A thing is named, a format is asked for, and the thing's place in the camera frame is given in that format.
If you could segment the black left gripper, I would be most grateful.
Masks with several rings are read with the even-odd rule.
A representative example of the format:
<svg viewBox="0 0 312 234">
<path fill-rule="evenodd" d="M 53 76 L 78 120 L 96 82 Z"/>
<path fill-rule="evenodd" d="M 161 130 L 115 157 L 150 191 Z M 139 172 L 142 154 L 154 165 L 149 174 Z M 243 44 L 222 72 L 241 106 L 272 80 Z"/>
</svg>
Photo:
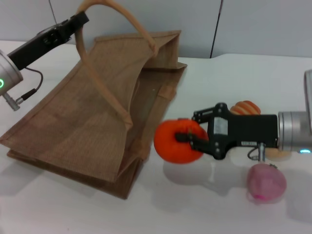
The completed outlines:
<svg viewBox="0 0 312 234">
<path fill-rule="evenodd" d="M 59 24 L 39 32 L 34 38 L 8 54 L 18 70 L 38 60 L 54 48 L 69 41 L 71 35 L 88 22 L 85 12 L 79 12 Z"/>
</svg>

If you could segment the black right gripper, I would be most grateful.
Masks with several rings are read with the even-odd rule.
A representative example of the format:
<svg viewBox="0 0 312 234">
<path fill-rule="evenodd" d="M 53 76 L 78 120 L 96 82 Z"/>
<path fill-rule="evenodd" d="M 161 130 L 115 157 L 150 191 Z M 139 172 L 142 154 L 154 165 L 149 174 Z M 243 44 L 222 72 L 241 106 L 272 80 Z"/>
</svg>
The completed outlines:
<svg viewBox="0 0 312 234">
<path fill-rule="evenodd" d="M 252 147 L 263 143 L 267 148 L 277 148 L 278 121 L 276 115 L 235 115 L 225 103 L 194 111 L 192 120 L 199 125 L 207 123 L 205 140 L 191 133 L 175 133 L 178 142 L 188 142 L 192 150 L 223 160 L 234 147 Z"/>
</svg>

